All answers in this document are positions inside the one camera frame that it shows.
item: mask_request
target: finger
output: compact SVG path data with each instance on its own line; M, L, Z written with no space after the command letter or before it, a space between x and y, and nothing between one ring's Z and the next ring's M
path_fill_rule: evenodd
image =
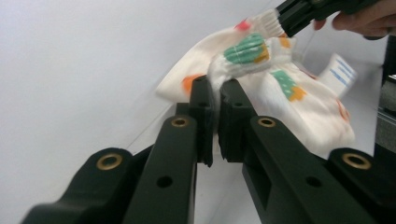
M320 30L321 28L323 28L325 23L326 23L326 20L314 21L314 30Z
M383 17L366 25L368 28L396 27L396 15Z
M355 29L349 29L349 31L355 32L360 35L365 35L365 36L378 36L382 37L388 34L388 28L382 27L382 28L355 28Z
M336 30L353 29L376 21L382 17L394 14L396 11L395 0L380 0L370 7L366 7L355 14L347 15L342 12L332 21Z

